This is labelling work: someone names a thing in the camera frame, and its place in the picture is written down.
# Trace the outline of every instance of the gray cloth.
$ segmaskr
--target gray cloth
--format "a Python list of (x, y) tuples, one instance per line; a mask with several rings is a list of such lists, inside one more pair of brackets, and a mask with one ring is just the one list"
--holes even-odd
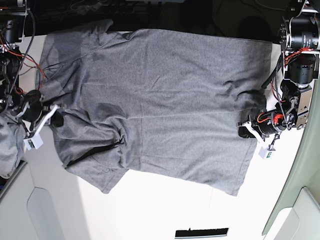
[(0, 176), (8, 179), (24, 155), (26, 132), (21, 124), (9, 115), (0, 114)]
[(110, 20), (49, 34), (46, 100), (66, 170), (108, 193), (128, 169), (236, 195), (256, 140), (237, 122), (266, 105), (272, 44), (159, 29), (106, 33)]

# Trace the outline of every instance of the black cable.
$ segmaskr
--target black cable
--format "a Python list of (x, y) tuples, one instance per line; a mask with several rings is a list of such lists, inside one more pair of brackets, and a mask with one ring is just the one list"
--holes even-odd
[[(282, 63), (282, 54), (279, 56), (278, 61), (276, 62), (276, 64), (280, 66), (280, 64)], [(272, 79), (275, 77), (276, 75), (276, 67), (274, 68), (274, 70), (272, 71), (272, 73), (270, 74), (270, 76), (265, 80), (265, 82), (261, 85), (262, 89), (266, 89), (267, 86), (271, 83)]]
[[(13, 48), (10, 46), (10, 43), (8, 42), (8, 40), (6, 39), (6, 37), (2, 34), (2, 32), (0, 32), (0, 35), (1, 35), (2, 39), (4, 40), (4, 44), (6, 45), (6, 47), (7, 47), (10, 51), (12, 51), (12, 52), (14, 52), (14, 53), (16, 53), (16, 54), (21, 54), (21, 55), (24, 55), (24, 54), (25, 54), (25, 53), (16, 52), (15, 49), (13, 49)], [(27, 57), (29, 57), (34, 63), (36, 63), (35, 59), (34, 59), (32, 56), (30, 56), (29, 54), (27, 54)], [(39, 81), (40, 81), (40, 79), (41, 79), (41, 71), (40, 71), (40, 68), (38, 67), (38, 65), (35, 65), (35, 67), (37, 68), (37, 72), (38, 72), (38, 74), (39, 74)], [(26, 73), (29, 72), (32, 68), (28, 69), (27, 71), (25, 71), (24, 73), (20, 74), (19, 76), (26, 74)]]
[(270, 10), (274, 10), (274, 11), (281, 11), (281, 12), (285, 12), (285, 9), (281, 9), (281, 8), (275, 8), (275, 7), (270, 7), (270, 6), (266, 6), (263, 5), (262, 3), (258, 2), (258, 0), (254, 0), (256, 4), (258, 4), (261, 7), (264, 7), (265, 9), (270, 9)]
[[(8, 93), (9, 96), (11, 95), (11, 93), (12, 93), (12, 91), (13, 91), (15, 85), (16, 85), (16, 82), (17, 82), (17, 79), (18, 79), (18, 76), (19, 76), (19, 72), (20, 72), (20, 70), (21, 70), (21, 68), (22, 68), (22, 66), (23, 66), (23, 64), (24, 64), (24, 61), (25, 61), (25, 59), (26, 59), (26, 57), (27, 57), (27, 55), (28, 55), (28, 52), (29, 52), (29, 50), (30, 50), (30, 48), (31, 48), (32, 42), (34, 41), (34, 38), (35, 38), (35, 35), (36, 35), (36, 21), (35, 21), (35, 17), (34, 17), (33, 13), (32, 13), (30, 10), (28, 10), (28, 13), (30, 14), (30, 17), (31, 17), (31, 19), (32, 19), (32, 28), (33, 28), (32, 36), (31, 36), (31, 40), (30, 40), (30, 42), (29, 42), (29, 45), (28, 45), (28, 47), (27, 47), (27, 49), (26, 49), (26, 51), (25, 51), (25, 53), (24, 53), (24, 55), (23, 55), (23, 58), (22, 58), (21, 63), (20, 63), (20, 65), (19, 65), (18, 71), (17, 71), (17, 73), (16, 73), (16, 75), (15, 75), (15, 77), (14, 77), (12, 86), (11, 86), (11, 88), (10, 88), (10, 90), (9, 90), (9, 93)], [(8, 106), (9, 106), (9, 99), (6, 101), (5, 107), (4, 107), (4, 109), (0, 112), (0, 114), (3, 113), (3, 112), (5, 112), (5, 111), (8, 109)]]
[(288, 122), (287, 122), (287, 116), (286, 116), (285, 111), (284, 111), (284, 109), (282, 107), (281, 98), (280, 98), (279, 89), (278, 89), (278, 71), (279, 71), (279, 66), (280, 66), (280, 62), (278, 61), (276, 63), (276, 66), (275, 66), (275, 75), (274, 75), (275, 92), (276, 92), (276, 98), (277, 98), (277, 100), (279, 102), (279, 106), (280, 106), (281, 112), (283, 114), (283, 118), (284, 118), (286, 127), (289, 130), (289, 125), (288, 125)]
[(216, 24), (216, 21), (215, 21), (215, 17), (218, 15), (218, 12), (220, 11), (221, 7), (222, 7), (222, 4), (223, 4), (224, 0), (221, 0), (220, 1), (220, 4), (219, 6), (216, 8), (216, 11), (214, 12), (214, 14), (211, 15), (211, 22), (212, 22), (212, 25), (214, 27), (214, 30), (215, 30), (215, 35), (217, 34), (217, 30), (220, 32), (220, 34), (225, 37), (225, 33), (221, 30), (221, 28)]
[(243, 5), (247, 5), (247, 6), (251, 7), (252, 9), (255, 9), (257, 12), (259, 12), (263, 16), (264, 19), (266, 19), (266, 16), (264, 15), (264, 13), (259, 8), (257, 8), (256, 6), (251, 5), (251, 4), (247, 3), (247, 2), (244, 2), (244, 0), (240, 0), (240, 2)]
[(54, 66), (54, 65), (59, 65), (60, 63), (54, 63), (54, 64), (51, 64), (51, 65), (49, 65), (49, 66), (46, 66), (45, 68), (43, 68), (42, 70), (44, 71), (44, 70), (47, 70), (47, 68), (50, 68), (50, 67), (52, 67), (52, 66)]
[(27, 72), (29, 72), (31, 69), (34, 69), (35, 66), (31, 66), (27, 71), (25, 71), (24, 73), (19, 74), (19, 76), (25, 75)]

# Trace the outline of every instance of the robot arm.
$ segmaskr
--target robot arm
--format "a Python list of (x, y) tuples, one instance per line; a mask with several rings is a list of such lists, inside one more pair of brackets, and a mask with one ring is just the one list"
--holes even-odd
[[(30, 123), (26, 131), (24, 143), (28, 149), (38, 149), (42, 144), (39, 135), (45, 124), (56, 127), (63, 125), (62, 116), (56, 110), (62, 106), (43, 102), (43, 95), (39, 89), (23, 92), (19, 87), (19, 71), (24, 60), (33, 60), (26, 53), (19, 51), (17, 43), (24, 37), (27, 15), (32, 17), (33, 36), (35, 34), (35, 20), (27, 8), (27, 0), (0, 0), (0, 114), (9, 114), (16, 118), (19, 124)], [(33, 60), (38, 70), (43, 74), (40, 66)]]
[[(272, 144), (267, 147), (268, 151), (274, 151), (274, 143), (281, 132), (292, 128), (300, 130), (308, 122), (312, 96), (310, 83), (319, 77), (320, 22), (316, 18), (316, 9), (320, 1), (316, 2), (319, 4), (292, 0), (283, 16), (279, 30), (281, 54), (274, 71), (261, 86), (265, 89), (271, 84), (277, 99), (275, 109), (261, 111), (253, 119), (249, 117), (247, 122), (239, 124), (239, 135), (243, 138), (255, 138), (252, 130), (261, 137), (259, 142), (275, 134)], [(280, 70), (284, 78), (279, 85)]]

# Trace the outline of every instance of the wire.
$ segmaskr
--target wire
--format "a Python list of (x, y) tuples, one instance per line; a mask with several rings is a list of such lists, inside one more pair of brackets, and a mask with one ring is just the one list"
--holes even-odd
[[(15, 84), (16, 84), (17, 79), (18, 79), (18, 76), (19, 76), (19, 72), (20, 72), (20, 70), (21, 70), (21, 68), (22, 68), (22, 66), (23, 66), (23, 64), (24, 64), (24, 61), (25, 61), (25, 59), (26, 59), (26, 57), (27, 57), (27, 55), (28, 55), (28, 52), (29, 52), (29, 50), (30, 50), (30, 48), (31, 48), (32, 42), (34, 41), (34, 38), (35, 38), (35, 35), (36, 35), (36, 21), (35, 21), (35, 17), (34, 17), (33, 13), (32, 13), (30, 10), (28, 10), (28, 13), (30, 14), (30, 17), (31, 17), (31, 20), (32, 20), (32, 28), (33, 28), (33, 30), (32, 30), (32, 36), (31, 36), (31, 40), (30, 40), (30, 42), (29, 42), (29, 45), (28, 45), (28, 47), (27, 47), (27, 49), (26, 49), (26, 51), (25, 51), (25, 54), (24, 54), (24, 56), (22, 57), (21, 63), (20, 63), (20, 65), (19, 65), (18, 71), (17, 71), (17, 73), (16, 73), (16, 75), (15, 75), (15, 78), (14, 78), (14, 80), (13, 80), (12, 86), (11, 86), (11, 88), (10, 88), (10, 90), (9, 90), (9, 93), (8, 93), (9, 96), (11, 95), (11, 93), (12, 93), (14, 87), (15, 87)], [(3, 109), (0, 113), (5, 112), (5, 111), (8, 109), (8, 106), (9, 106), (9, 100), (6, 101), (5, 107), (4, 107), (4, 109)]]
[(275, 7), (270, 7), (270, 6), (266, 6), (263, 5), (262, 3), (258, 2), (258, 0), (254, 0), (256, 4), (260, 5), (261, 7), (264, 7), (265, 9), (270, 9), (270, 10), (275, 10), (275, 11), (282, 11), (285, 12), (285, 9), (281, 9), (281, 8), (275, 8)]
[[(277, 64), (279, 63), (279, 65), (282, 64), (282, 54), (280, 54)], [(275, 77), (276, 74), (276, 68), (274, 68), (274, 70), (272, 71), (272, 73), (270, 74), (270, 76), (267, 78), (267, 80), (264, 81), (264, 83), (261, 85), (262, 89), (266, 89), (267, 86), (273, 81), (273, 78)]]
[(81, 5), (78, 5), (78, 4), (81, 4), (83, 3), (85, 0), (80, 0), (80, 1), (77, 1), (75, 3), (73, 3), (71, 6), (70, 6), (70, 9), (73, 10), (73, 11), (77, 11), (78, 9), (79, 10), (85, 10), (85, 9), (95, 9), (95, 7), (93, 7), (93, 5), (82, 5), (82, 6), (85, 6), (85, 8), (80, 8)]
[(288, 122), (287, 122), (287, 116), (285, 115), (284, 108), (282, 107), (281, 97), (280, 97), (279, 89), (278, 89), (278, 70), (279, 70), (279, 66), (280, 66), (280, 64), (278, 62), (276, 64), (276, 66), (275, 66), (275, 75), (274, 75), (275, 92), (276, 92), (276, 96), (277, 96), (277, 100), (279, 102), (279, 106), (280, 106), (281, 112), (283, 114), (283, 118), (284, 118), (286, 127), (289, 130), (289, 125), (288, 125)]
[(268, 117), (265, 118), (265, 119), (259, 120), (259, 118), (260, 118), (263, 114), (265, 114), (265, 112), (260, 113), (260, 114), (256, 117), (256, 121), (257, 121), (259, 124), (260, 124), (260, 123), (263, 123), (263, 122), (265, 122), (265, 121), (267, 121), (267, 120), (269, 120)]
[(243, 5), (247, 5), (247, 6), (251, 7), (252, 9), (255, 9), (257, 12), (259, 12), (263, 16), (264, 19), (266, 19), (266, 16), (264, 15), (264, 13), (259, 8), (257, 8), (256, 6), (253, 6), (253, 5), (251, 5), (251, 4), (247, 3), (247, 2), (244, 2), (244, 0), (240, 0), (240, 2)]
[[(3, 41), (2, 41), (1, 38), (0, 38), (0, 43), (3, 45), (4, 49), (7, 50), (7, 52), (10, 53), (10, 54), (12, 54), (12, 55), (15, 55), (15, 56), (18, 56), (18, 57), (23, 57), (23, 55), (25, 55), (25, 53), (19, 54), (19, 53), (16, 53), (16, 52), (14, 52), (14, 51), (10, 51), (10, 50), (4, 45), (4, 43), (3, 43)], [(26, 57), (26, 59), (29, 60), (30, 62), (33, 62), (33, 63), (36, 65), (39, 74), (42, 75), (41, 85), (40, 85), (40, 78), (39, 78), (39, 86), (38, 86), (38, 90), (39, 90), (39, 89), (42, 87), (42, 85), (43, 85), (43, 83), (44, 83), (44, 81), (45, 81), (45, 76), (46, 76), (46, 75), (45, 75), (44, 71), (42, 70), (42, 68), (40, 67), (40, 65), (34, 60), (34, 58), (33, 58), (32, 56), (28, 55), (28, 54), (27, 54), (27, 56), (28, 56), (28, 57)]]
[(290, 55), (286, 56), (284, 59), (285, 66), (287, 66), (291, 62), (291, 59), (293, 57), (299, 56), (303, 51), (312, 51), (312, 49), (310, 49), (308, 47), (302, 47), (302, 48), (298, 49), (297, 51), (291, 53)]
[(275, 94), (274, 79), (273, 79), (272, 82), (271, 82), (271, 90), (272, 90), (272, 94), (273, 94), (274, 98), (275, 98), (276, 100), (278, 100), (278, 98), (277, 98), (277, 96), (276, 96), (276, 94)]
[(27, 72), (29, 72), (31, 69), (36, 68), (36, 66), (32, 66), (30, 67), (27, 71), (25, 71), (24, 73), (19, 74), (19, 76), (25, 75)]

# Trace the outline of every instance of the black plastic part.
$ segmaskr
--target black plastic part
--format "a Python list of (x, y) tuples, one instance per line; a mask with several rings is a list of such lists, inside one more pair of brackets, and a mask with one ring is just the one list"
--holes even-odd
[(316, 57), (313, 54), (301, 54), (288, 65), (290, 80), (297, 84), (309, 84), (314, 78)]
[[(252, 126), (252, 128), (257, 131), (257, 133), (262, 137), (265, 138), (265, 135), (262, 135), (259, 126)], [(248, 131), (248, 129), (245, 126), (239, 126), (239, 130), (238, 130), (238, 135), (239, 137), (243, 138), (243, 139), (255, 139), (256, 137)]]
[[(261, 132), (264, 135), (271, 135), (271, 134), (276, 134), (279, 131), (273, 126), (273, 124), (270, 123), (270, 121), (264, 121), (259, 124), (259, 128), (261, 130)], [(279, 125), (276, 126), (279, 130), (284, 131), (286, 129), (286, 127), (281, 125), (281, 122), (279, 123)]]
[[(20, 54), (20, 51), (18, 48), (16, 48), (14, 51)], [(9, 77), (13, 78), (17, 74), (19, 65), (21, 63), (21, 57), (12, 55), (9, 52), (4, 52), (4, 53), (0, 53), (0, 59), (8, 60), (8, 64), (6, 66), (6, 74), (8, 74)], [(3, 65), (3, 61), (0, 61), (0, 75), (1, 75), (0, 79), (3, 79), (2, 65)]]
[(291, 20), (291, 49), (317, 49), (319, 27), (309, 16), (299, 16)]
[(297, 85), (295, 85), (292, 81), (283, 80), (281, 82), (280, 89), (282, 91), (282, 98), (288, 101), (293, 97), (300, 96)]
[(286, 16), (288, 18), (298, 17), (301, 13), (302, 8), (304, 7), (305, 1), (291, 0), (286, 8)]
[(50, 124), (55, 128), (62, 127), (64, 125), (64, 118), (61, 113), (56, 111), (50, 119)]
[(175, 238), (205, 238), (205, 237), (222, 237), (226, 236), (229, 228), (205, 229), (205, 230), (177, 230)]
[(18, 18), (14, 16), (0, 16), (1, 29), (8, 43), (19, 42)]
[(29, 108), (23, 114), (23, 120), (26, 120), (28, 122), (35, 122), (39, 119), (43, 110), (43, 105), (40, 102), (41, 96), (42, 95), (38, 90), (32, 90), (27, 93), (24, 102), (29, 102)]

